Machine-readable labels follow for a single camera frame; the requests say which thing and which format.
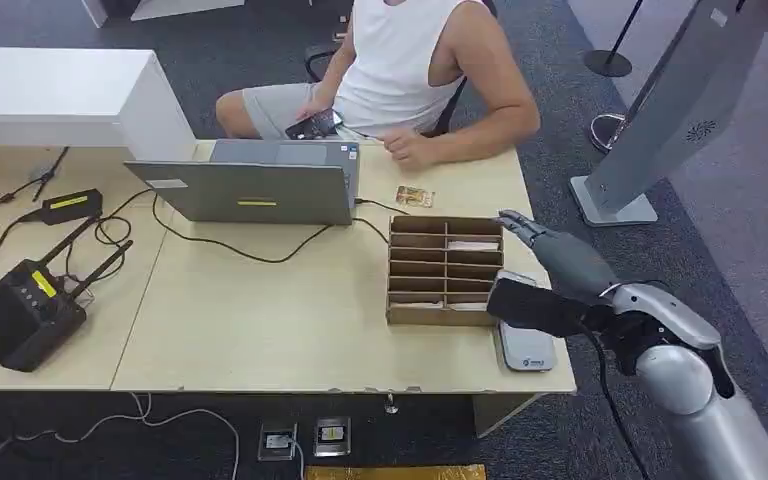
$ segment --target chair backrest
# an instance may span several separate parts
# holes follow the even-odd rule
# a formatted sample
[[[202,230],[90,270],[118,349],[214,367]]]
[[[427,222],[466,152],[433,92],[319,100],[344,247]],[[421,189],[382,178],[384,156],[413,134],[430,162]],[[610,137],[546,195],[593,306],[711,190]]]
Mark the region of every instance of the chair backrest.
[[[490,10],[490,13],[498,18],[499,12],[496,10],[496,4],[493,3],[493,0],[482,0],[482,2],[484,2],[484,5]],[[458,89],[455,90],[455,94],[452,95],[452,98],[449,99],[449,103],[446,104],[446,108],[440,113],[440,118],[437,120],[437,125],[434,126],[434,130],[426,133],[426,136],[436,137],[438,135],[443,135],[444,133],[449,133],[449,123],[452,121],[452,114],[455,113],[455,108],[458,106],[458,100],[461,98],[461,93],[466,86],[466,81],[467,78],[464,76],[463,80],[461,80],[461,84],[458,85]]]

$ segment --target desk leg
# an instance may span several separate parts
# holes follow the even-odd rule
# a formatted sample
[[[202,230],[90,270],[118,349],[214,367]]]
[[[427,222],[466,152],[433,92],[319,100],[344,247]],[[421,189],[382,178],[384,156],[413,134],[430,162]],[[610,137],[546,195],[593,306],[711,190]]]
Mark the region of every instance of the desk leg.
[[[475,417],[475,435],[478,438],[486,437],[542,396],[540,393],[473,395],[472,414]]]

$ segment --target wooden desk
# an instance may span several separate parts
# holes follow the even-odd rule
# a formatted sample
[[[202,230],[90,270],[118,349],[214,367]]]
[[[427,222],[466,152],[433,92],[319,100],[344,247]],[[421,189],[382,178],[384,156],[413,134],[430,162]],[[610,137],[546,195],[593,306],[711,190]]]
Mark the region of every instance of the wooden desk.
[[[39,172],[31,171],[48,167],[59,153],[59,148],[0,148],[0,196],[36,178]],[[104,194],[105,211],[110,212],[145,188],[121,165],[127,155],[124,149],[70,150],[43,198],[98,188]],[[0,206],[0,235],[10,221],[37,208],[31,203],[35,191],[35,186],[30,187],[12,203]],[[87,309],[87,322],[37,371],[20,373],[0,366],[0,389],[110,388],[164,234],[151,218],[151,199],[146,194],[123,210],[122,216],[134,224],[134,246],[119,274],[91,288],[97,298]],[[164,215],[170,216],[171,210]],[[20,260],[42,257],[79,223],[54,227],[29,223],[15,228],[0,250],[0,278]],[[111,234],[122,228],[112,223],[110,227]],[[73,273],[86,276],[112,252],[112,248],[96,242],[92,232],[85,232],[75,244],[70,262]],[[52,262],[53,273],[63,272],[64,257]]]
[[[417,214],[494,216],[500,208],[531,213],[513,151],[406,177],[383,147],[363,146],[359,195],[393,203],[399,185],[436,192],[434,208],[411,209]],[[356,215],[389,229],[390,212],[380,207],[364,205]],[[271,258],[284,256],[317,228],[194,224],[177,213],[173,227]],[[549,286],[545,270],[519,240],[511,235],[505,246],[506,268]],[[575,390],[561,340],[554,369],[515,373],[499,358],[494,329],[389,326],[386,269],[386,245],[360,223],[332,228],[280,265],[170,235],[113,389],[512,394],[475,397],[479,433],[535,394]]]
[[[202,142],[196,159],[206,160],[212,145]],[[0,148],[0,194],[58,153]],[[415,176],[405,176],[388,155],[378,145],[362,147],[361,197],[392,204],[398,185],[411,185],[436,192],[434,208],[408,209],[417,214],[531,213],[513,151]],[[121,165],[128,157],[124,149],[73,149],[45,196],[98,188],[109,212],[144,187]],[[31,210],[31,195],[0,207],[0,233]],[[122,272],[93,287],[97,299],[84,327],[32,374],[0,367],[0,389],[472,394],[479,436],[540,395],[575,391],[561,340],[555,341],[554,369],[515,373],[504,366],[493,329],[389,326],[387,248],[366,225],[332,228],[287,263],[266,265],[164,236],[148,210],[151,199],[146,195],[124,210],[134,225],[134,246]],[[356,215],[388,231],[389,211],[364,205]],[[182,233],[269,257],[284,256],[317,229],[192,224],[168,207],[161,218]],[[20,226],[0,252],[0,275],[22,258],[42,256],[76,225]],[[549,286],[521,242],[508,236],[505,249],[506,268]],[[110,253],[85,234],[73,269],[85,275]],[[54,272],[62,272],[62,261],[53,263]]]

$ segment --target card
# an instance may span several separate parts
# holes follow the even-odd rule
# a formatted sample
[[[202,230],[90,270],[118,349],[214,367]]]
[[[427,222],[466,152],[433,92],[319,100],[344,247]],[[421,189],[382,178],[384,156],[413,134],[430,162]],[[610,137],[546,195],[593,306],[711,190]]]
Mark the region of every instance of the card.
[[[396,203],[409,207],[431,208],[434,205],[434,192],[402,185],[396,191]]]

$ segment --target speaker grille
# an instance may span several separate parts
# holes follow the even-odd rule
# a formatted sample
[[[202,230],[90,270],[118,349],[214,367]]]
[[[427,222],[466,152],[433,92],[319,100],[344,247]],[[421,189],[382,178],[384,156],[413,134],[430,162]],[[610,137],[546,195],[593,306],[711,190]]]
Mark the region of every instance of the speaker grille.
[[[714,130],[716,129],[717,122],[713,120],[702,120],[690,127],[690,130],[684,135],[684,139],[691,143],[701,142],[708,137],[708,135],[714,133]]]

